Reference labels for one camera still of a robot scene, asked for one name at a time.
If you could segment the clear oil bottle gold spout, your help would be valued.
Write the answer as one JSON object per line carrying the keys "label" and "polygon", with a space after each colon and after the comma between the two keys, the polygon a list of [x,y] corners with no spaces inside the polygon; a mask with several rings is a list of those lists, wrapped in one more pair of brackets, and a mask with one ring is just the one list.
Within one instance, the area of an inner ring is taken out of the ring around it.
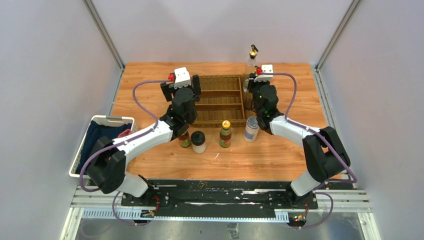
{"label": "clear oil bottle gold spout", "polygon": [[255,67],[257,65],[257,59],[256,58],[257,58],[259,50],[258,50],[258,48],[256,47],[255,44],[252,44],[250,47],[251,47],[251,49],[249,51],[248,59],[245,62],[245,64],[247,66]]}

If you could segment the silver-lid shaker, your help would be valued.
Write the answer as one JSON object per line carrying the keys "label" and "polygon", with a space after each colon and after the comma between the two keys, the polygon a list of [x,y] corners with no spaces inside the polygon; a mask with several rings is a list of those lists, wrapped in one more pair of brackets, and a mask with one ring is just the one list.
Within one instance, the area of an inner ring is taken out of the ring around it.
{"label": "silver-lid shaker", "polygon": [[256,116],[251,116],[247,119],[245,130],[244,130],[244,140],[247,143],[253,143],[260,130],[259,123]]}

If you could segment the oil bottle with brown residue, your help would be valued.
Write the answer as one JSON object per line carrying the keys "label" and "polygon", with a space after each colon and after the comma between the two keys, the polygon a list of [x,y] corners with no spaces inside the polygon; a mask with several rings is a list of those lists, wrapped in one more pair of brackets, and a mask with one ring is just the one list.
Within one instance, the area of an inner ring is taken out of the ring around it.
{"label": "oil bottle with brown residue", "polygon": [[245,77],[243,80],[243,92],[248,93],[248,86],[249,86],[249,78]]}

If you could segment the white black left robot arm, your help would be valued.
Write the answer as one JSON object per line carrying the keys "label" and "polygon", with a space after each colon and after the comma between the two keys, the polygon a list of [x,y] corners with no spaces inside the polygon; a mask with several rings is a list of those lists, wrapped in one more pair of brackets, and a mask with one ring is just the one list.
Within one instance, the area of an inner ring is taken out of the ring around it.
{"label": "white black left robot arm", "polygon": [[87,174],[103,194],[115,191],[130,194],[142,207],[152,203],[153,193],[147,180],[129,173],[128,163],[149,149],[181,137],[198,117],[195,103],[202,93],[198,75],[173,73],[159,84],[170,102],[166,113],[155,116],[152,125],[130,135],[98,139],[80,170],[81,181]]}

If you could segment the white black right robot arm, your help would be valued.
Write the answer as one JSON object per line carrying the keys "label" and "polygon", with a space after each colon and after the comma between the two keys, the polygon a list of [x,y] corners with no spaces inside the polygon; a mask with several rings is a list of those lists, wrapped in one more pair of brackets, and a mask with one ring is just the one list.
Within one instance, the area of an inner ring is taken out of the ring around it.
{"label": "white black right robot arm", "polygon": [[286,204],[298,209],[305,203],[305,195],[348,170],[351,161],[334,128],[304,125],[278,110],[279,98],[276,87],[271,84],[272,78],[272,73],[251,73],[247,90],[252,94],[252,109],[259,128],[303,148],[306,170],[286,187],[285,195]]}

